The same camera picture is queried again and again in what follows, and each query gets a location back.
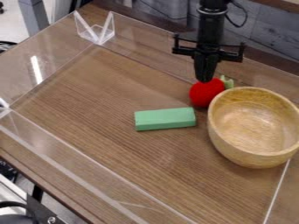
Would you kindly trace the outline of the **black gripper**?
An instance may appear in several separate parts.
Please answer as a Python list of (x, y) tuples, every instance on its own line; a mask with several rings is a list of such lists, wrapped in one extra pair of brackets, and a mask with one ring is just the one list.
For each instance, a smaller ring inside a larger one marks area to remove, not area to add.
[[(203, 46), (199, 46), (197, 45), (199, 42), (196, 40), (184, 38), (180, 33), (175, 33), (172, 35), (172, 39), (173, 39), (172, 53), (184, 56), (191, 56), (193, 58), (195, 76), (200, 82), (211, 81), (219, 61), (223, 60), (233, 62), (243, 61), (243, 55), (247, 47), (244, 42), (241, 42), (239, 45), (235, 46), (237, 48), (237, 52), (225, 52), (221, 49), (223, 45), (204, 44)], [(188, 47), (180, 45), (180, 41), (195, 43), (196, 46)]]

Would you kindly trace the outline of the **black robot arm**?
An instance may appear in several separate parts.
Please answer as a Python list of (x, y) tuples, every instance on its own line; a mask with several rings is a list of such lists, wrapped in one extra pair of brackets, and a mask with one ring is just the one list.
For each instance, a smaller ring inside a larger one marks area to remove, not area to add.
[[(244, 12), (241, 24), (232, 22), (228, 16), (228, 4), (235, 5)], [(217, 64), (225, 60), (241, 62), (245, 50), (245, 43), (237, 45), (237, 52), (225, 52), (221, 43), (224, 33), (224, 19), (240, 28), (248, 20), (248, 12), (236, 0), (200, 0), (196, 9), (200, 19), (195, 37), (189, 38), (183, 33), (172, 35), (172, 53), (189, 56), (193, 61), (196, 80), (207, 83), (212, 80)]]

